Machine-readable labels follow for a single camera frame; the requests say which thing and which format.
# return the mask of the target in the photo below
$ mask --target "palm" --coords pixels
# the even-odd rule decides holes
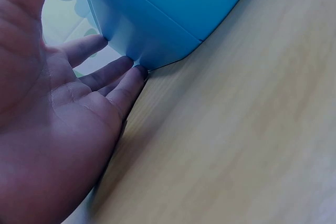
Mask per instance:
[[[90,36],[47,47],[42,3],[0,0],[0,90],[5,94],[0,96],[0,170],[13,184],[0,189],[12,199],[0,201],[0,222],[45,223],[68,214],[94,185],[143,86],[143,69],[129,70],[127,57],[76,78],[72,68],[107,42]],[[19,172],[12,174],[13,169]],[[22,184],[32,176],[34,181]],[[19,195],[17,186],[25,188]],[[37,191],[43,196],[36,197]],[[41,215],[27,216],[27,204]],[[57,217],[45,214],[51,209]]]

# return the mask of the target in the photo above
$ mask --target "wood grain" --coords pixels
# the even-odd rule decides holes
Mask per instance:
[[[336,223],[336,0],[241,0],[154,72],[99,224]]]

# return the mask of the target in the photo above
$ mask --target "wooden table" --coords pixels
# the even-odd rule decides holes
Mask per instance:
[[[241,0],[152,74],[92,214],[293,224],[336,223],[335,209],[336,0]]]

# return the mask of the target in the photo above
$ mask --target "skin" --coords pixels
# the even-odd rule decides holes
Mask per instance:
[[[0,0],[0,223],[60,223],[107,163],[147,71],[122,57],[76,78],[107,45],[42,40],[44,0]]]

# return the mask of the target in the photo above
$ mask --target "blue box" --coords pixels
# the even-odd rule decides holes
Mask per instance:
[[[88,0],[98,29],[121,55],[152,70],[181,60],[238,0]]]

